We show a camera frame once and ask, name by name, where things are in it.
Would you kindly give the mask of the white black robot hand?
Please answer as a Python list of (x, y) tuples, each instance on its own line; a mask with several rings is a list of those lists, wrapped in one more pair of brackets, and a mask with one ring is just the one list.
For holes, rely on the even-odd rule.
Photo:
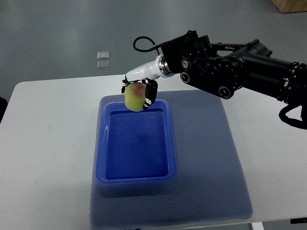
[(172, 76), (165, 68), (166, 62), (164, 55), (158, 55), (152, 62), (145, 63), (134, 68), (125, 75), (121, 93), (124, 94), (126, 87), (134, 82), (145, 84), (145, 103), (143, 110), (148, 109), (156, 100), (158, 84), (155, 81), (159, 77)]

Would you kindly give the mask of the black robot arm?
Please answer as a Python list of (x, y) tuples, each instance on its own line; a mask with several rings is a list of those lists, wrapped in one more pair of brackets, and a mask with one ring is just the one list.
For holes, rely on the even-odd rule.
[(255, 39), (247, 44), (212, 44), (196, 31), (161, 44), (168, 69), (192, 87), (229, 99), (242, 87), (286, 103), (279, 118), (307, 127), (307, 66), (271, 57)]

